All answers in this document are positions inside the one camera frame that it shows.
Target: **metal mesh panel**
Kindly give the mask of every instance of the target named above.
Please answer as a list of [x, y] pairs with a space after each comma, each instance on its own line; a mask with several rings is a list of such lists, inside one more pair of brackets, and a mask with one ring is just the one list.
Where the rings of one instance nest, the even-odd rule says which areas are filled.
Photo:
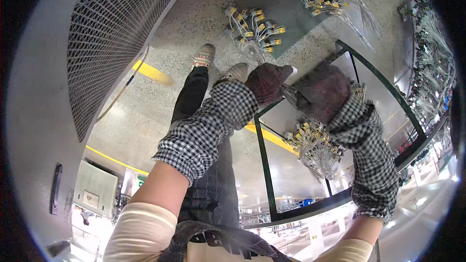
[[170, 0], [76, 0], [68, 37], [69, 101], [82, 142], [103, 98], [143, 48]]

